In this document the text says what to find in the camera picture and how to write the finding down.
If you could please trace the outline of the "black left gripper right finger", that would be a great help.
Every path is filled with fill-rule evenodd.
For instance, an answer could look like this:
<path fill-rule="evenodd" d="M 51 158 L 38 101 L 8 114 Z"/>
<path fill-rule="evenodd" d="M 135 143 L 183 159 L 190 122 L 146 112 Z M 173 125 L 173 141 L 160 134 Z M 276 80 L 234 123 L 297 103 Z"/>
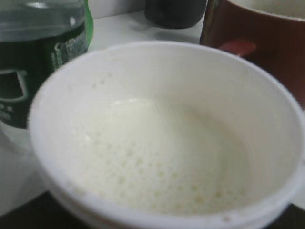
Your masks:
<path fill-rule="evenodd" d="M 305 211 L 291 204 L 285 212 L 285 229 L 305 229 Z"/>

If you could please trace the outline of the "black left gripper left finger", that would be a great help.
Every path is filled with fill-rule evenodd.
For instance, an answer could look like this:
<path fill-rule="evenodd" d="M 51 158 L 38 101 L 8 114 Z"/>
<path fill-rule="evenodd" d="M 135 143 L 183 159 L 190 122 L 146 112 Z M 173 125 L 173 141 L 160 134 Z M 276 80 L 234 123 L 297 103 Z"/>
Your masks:
<path fill-rule="evenodd" d="M 82 229 L 83 223 L 48 192 L 1 216 L 2 229 Z"/>

